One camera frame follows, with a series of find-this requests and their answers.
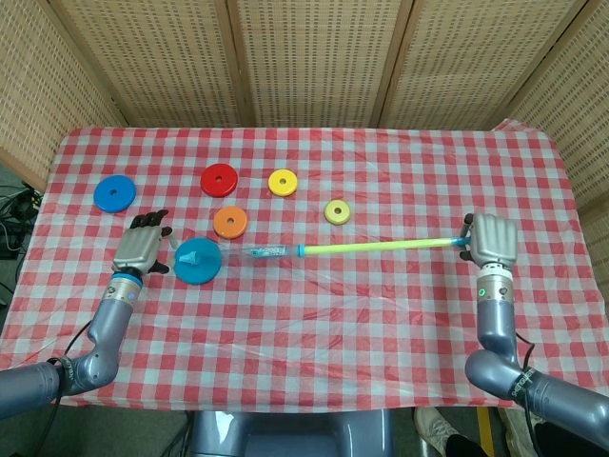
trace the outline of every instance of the tablecloth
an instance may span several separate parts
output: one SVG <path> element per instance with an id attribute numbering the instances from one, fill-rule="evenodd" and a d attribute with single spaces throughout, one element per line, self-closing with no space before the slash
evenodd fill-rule
<path id="1" fill-rule="evenodd" d="M 228 163 L 225 198 L 199 186 Z M 297 191 L 267 178 L 292 169 Z M 124 212 L 93 205 L 123 173 Z M 324 206 L 343 199 L 351 220 Z M 60 354 L 93 315 L 131 218 L 166 208 L 184 241 L 218 240 L 214 213 L 243 208 L 222 248 L 456 235 L 467 212 L 516 221 L 516 325 L 538 344 L 533 366 L 607 393 L 607 325 L 559 152 L 542 132 L 393 129 L 78 129 L 57 151 L 0 343 L 0 368 Z M 170 263 L 164 245 L 160 260 Z M 478 268 L 452 248 L 283 258 L 225 265 L 203 286 L 149 275 L 121 347 L 116 380 L 66 404 L 160 409 L 328 411 L 507 405 L 464 375 L 476 339 Z M 81 337 L 70 355 L 89 350 Z M 521 356 L 524 346 L 519 346 Z"/>

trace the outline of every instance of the person's foot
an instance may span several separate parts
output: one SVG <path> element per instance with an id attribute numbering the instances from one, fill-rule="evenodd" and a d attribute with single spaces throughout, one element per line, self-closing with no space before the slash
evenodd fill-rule
<path id="1" fill-rule="evenodd" d="M 526 426 L 524 411 L 522 409 L 500 407 L 499 415 L 505 425 L 505 441 L 510 455 L 512 457 L 537 457 L 531 442 L 529 429 Z M 540 417 L 531 414 L 531 425 L 533 427 L 540 422 L 543 422 Z"/>
<path id="2" fill-rule="evenodd" d="M 448 438 L 450 435 L 459 435 L 459 432 L 434 407 L 416 407 L 414 420 L 419 436 L 436 449 L 442 457 L 446 457 Z"/>

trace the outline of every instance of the blue disc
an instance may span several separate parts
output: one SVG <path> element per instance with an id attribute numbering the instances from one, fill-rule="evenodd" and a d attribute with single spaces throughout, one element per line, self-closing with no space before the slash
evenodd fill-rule
<path id="1" fill-rule="evenodd" d="M 196 258 L 196 265 L 180 262 Z M 191 238 L 175 251 L 175 275 L 187 284 L 204 284 L 216 277 L 222 266 L 220 248 L 208 238 Z"/>
<path id="2" fill-rule="evenodd" d="M 105 212 L 120 212 L 127 209 L 135 199 L 135 184 L 122 174 L 103 179 L 93 192 L 93 202 Z"/>

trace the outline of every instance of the red disc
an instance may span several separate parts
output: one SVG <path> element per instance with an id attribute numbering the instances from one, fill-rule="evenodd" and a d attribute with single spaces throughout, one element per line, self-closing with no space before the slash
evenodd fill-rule
<path id="1" fill-rule="evenodd" d="M 237 171 L 230 165 L 210 165 L 201 174 L 201 190 L 212 197 L 226 197 L 236 187 Z"/>

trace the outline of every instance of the floor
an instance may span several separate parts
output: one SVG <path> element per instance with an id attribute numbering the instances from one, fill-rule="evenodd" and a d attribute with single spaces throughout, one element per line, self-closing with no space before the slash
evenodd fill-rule
<path id="1" fill-rule="evenodd" d="M 20 181 L 0 167 L 0 185 Z M 0 281 L 13 288 L 17 261 L 0 261 Z M 10 294 L 0 288 L 0 303 L 10 302 Z M 6 307 L 0 306 L 0 328 Z M 50 407 L 11 417 L 0 422 L 0 457 L 14 452 L 30 456 L 49 417 Z M 461 433 L 480 441 L 476 410 L 472 407 L 445 407 L 442 414 Z M 496 457 L 507 454 L 501 421 L 491 410 L 491 429 Z M 162 412 L 111 407 L 60 407 L 40 456 L 157 456 L 186 421 L 182 412 Z M 435 456 L 423 448 L 412 422 L 411 409 L 394 411 L 395 450 L 398 457 Z"/>

